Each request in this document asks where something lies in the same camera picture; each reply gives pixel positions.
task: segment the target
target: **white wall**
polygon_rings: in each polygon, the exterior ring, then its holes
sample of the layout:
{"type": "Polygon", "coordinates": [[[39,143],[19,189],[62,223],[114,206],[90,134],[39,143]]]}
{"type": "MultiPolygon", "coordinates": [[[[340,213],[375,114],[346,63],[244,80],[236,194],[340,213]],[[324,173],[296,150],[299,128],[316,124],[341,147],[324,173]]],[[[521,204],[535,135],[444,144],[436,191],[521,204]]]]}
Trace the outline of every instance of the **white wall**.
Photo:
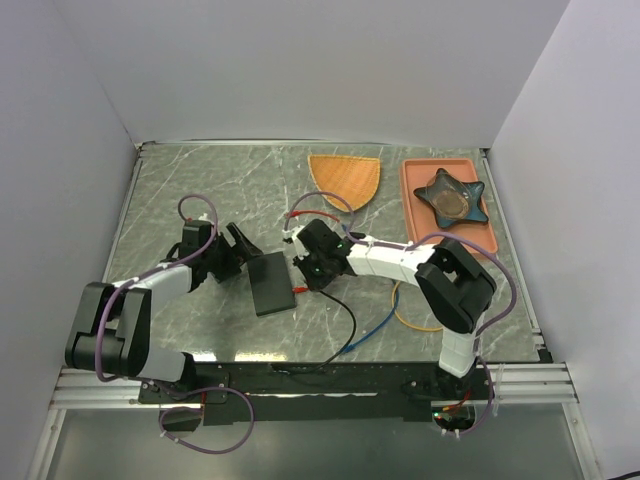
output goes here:
{"type": "Polygon", "coordinates": [[[568,0],[54,0],[135,141],[490,146],[568,0]]]}
{"type": "Polygon", "coordinates": [[[640,2],[573,0],[491,150],[607,477],[640,469],[640,2]]]}
{"type": "Polygon", "coordinates": [[[19,479],[135,150],[51,2],[0,2],[0,63],[0,477],[19,479]]]}

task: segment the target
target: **gray floor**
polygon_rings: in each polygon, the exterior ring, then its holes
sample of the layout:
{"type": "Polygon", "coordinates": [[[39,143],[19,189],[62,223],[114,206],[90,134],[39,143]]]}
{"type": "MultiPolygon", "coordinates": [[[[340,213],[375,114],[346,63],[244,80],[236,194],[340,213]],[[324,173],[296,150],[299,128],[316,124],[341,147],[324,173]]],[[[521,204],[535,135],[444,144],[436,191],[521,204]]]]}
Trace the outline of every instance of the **gray floor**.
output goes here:
{"type": "MultiPolygon", "coordinates": [[[[260,422],[240,450],[217,457],[159,438],[157,416],[70,411],[49,480],[583,478],[560,405],[501,406],[459,442],[442,438],[433,424],[394,419],[260,422]]],[[[190,440],[224,448],[245,428],[201,428],[190,440]]]]}
{"type": "MultiPolygon", "coordinates": [[[[235,222],[263,251],[285,250],[282,223],[285,212],[305,192],[315,190],[307,166],[310,153],[337,153],[379,157],[382,174],[374,199],[357,212],[356,231],[380,239],[406,241],[406,227],[398,167],[406,158],[468,157],[480,180],[487,173],[477,149],[431,149],[375,145],[149,145],[141,153],[142,167],[113,263],[109,280],[131,277],[154,266],[179,240],[181,220],[176,204],[186,193],[208,195],[216,204],[222,225],[235,222]]],[[[513,257],[487,185],[485,200],[499,243],[498,257],[514,272],[513,257]]],[[[303,207],[335,209],[320,198],[303,207]]],[[[198,217],[203,204],[193,201],[186,213],[198,217]]],[[[505,279],[493,265],[487,269],[498,283],[489,316],[509,302],[505,279]]],[[[291,267],[294,284],[302,277],[291,267]]],[[[336,280],[327,289],[347,302],[359,319],[360,336],[377,325],[390,308],[390,282],[382,278],[336,280]]],[[[401,290],[400,309],[414,323],[436,326],[418,289],[401,290]]],[[[344,343],[351,322],[344,311],[317,294],[298,296],[295,311],[257,318],[248,275],[221,285],[208,281],[195,292],[162,310],[152,324],[152,338],[161,346],[201,355],[201,359],[320,361],[344,343]]],[[[342,361],[436,360],[440,333],[419,333],[397,321],[342,361]]],[[[483,337],[483,355],[489,361],[537,361],[531,323],[522,300],[504,321],[483,337]]]]}

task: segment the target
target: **blue cable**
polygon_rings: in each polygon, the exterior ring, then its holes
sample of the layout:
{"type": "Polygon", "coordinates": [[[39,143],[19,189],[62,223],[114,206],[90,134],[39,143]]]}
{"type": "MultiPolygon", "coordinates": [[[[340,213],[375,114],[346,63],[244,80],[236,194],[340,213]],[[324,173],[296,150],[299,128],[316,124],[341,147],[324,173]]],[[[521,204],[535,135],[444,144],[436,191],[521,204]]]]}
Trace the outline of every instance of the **blue cable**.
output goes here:
{"type": "Polygon", "coordinates": [[[393,307],[391,308],[391,311],[389,312],[389,315],[387,315],[387,318],[385,318],[383,321],[380,322],[380,324],[374,328],[373,330],[371,330],[369,333],[367,333],[364,337],[362,337],[360,340],[358,340],[357,342],[353,342],[351,344],[349,344],[343,351],[342,354],[348,353],[353,351],[358,345],[360,345],[362,342],[367,341],[369,338],[371,338],[378,330],[380,330],[382,327],[384,327],[389,320],[391,320],[393,318],[393,314],[396,313],[396,309],[398,308],[398,302],[400,301],[400,292],[396,290],[396,299],[393,302],[393,307]]]}

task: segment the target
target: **yellow cable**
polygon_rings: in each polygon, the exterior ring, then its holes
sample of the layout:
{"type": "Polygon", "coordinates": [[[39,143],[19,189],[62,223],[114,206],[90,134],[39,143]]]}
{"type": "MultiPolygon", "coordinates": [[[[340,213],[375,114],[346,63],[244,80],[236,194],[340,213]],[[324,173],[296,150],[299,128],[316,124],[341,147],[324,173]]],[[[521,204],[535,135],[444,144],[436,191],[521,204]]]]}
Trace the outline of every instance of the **yellow cable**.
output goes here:
{"type": "MultiPolygon", "coordinates": [[[[400,286],[400,283],[401,282],[396,282],[395,287],[393,287],[393,290],[391,291],[391,307],[392,308],[393,308],[393,304],[396,303],[396,292],[398,291],[398,287],[400,286]]],[[[433,328],[418,327],[417,325],[409,323],[404,318],[402,318],[402,316],[398,313],[397,308],[396,308],[396,318],[400,320],[407,327],[412,328],[414,330],[418,330],[419,332],[433,333],[433,332],[439,332],[440,330],[442,330],[442,327],[433,327],[433,328]]]]}

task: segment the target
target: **marble tabletop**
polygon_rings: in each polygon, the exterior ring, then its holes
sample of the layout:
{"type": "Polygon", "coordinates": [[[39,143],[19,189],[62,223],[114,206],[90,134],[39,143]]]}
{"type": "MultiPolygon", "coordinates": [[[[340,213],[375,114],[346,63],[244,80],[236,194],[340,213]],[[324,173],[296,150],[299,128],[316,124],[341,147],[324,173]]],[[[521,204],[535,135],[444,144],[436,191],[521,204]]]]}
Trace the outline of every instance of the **marble tabletop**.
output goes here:
{"type": "MultiPolygon", "coordinates": [[[[178,200],[187,193],[211,198],[221,225],[235,222],[265,253],[283,250],[290,261],[292,247],[282,242],[285,213],[303,193],[315,190],[307,156],[339,154],[381,159],[380,186],[369,204],[357,212],[355,231],[406,242],[398,167],[407,158],[471,158],[480,180],[487,184],[484,198],[498,240],[498,257],[515,275],[505,228],[494,192],[477,149],[433,149],[380,145],[264,144],[264,145],[145,145],[139,175],[128,205],[120,237],[108,272],[115,281],[139,274],[164,258],[180,239],[182,221],[178,200]]],[[[319,197],[301,207],[337,213],[319,197]]],[[[197,218],[206,206],[185,202],[185,213],[197,218]]],[[[505,278],[489,262],[485,268],[498,290],[488,317],[509,303],[505,278]]],[[[302,276],[290,266],[294,285],[302,276]]],[[[344,302],[358,318],[359,338],[374,328],[390,310],[391,282],[373,277],[340,277],[326,290],[344,302]]],[[[437,326],[419,289],[400,287],[400,311],[408,320],[437,326]]],[[[319,294],[297,295],[297,308],[258,318],[255,315],[249,277],[243,273],[217,284],[207,280],[189,295],[162,309],[152,321],[152,341],[186,351],[200,360],[219,361],[322,361],[348,338],[352,323],[348,314],[319,294]]],[[[440,353],[441,333],[410,330],[396,319],[340,361],[433,361],[440,353]]],[[[482,353],[488,361],[538,361],[532,324],[522,299],[514,311],[483,335],[482,353]]]]}

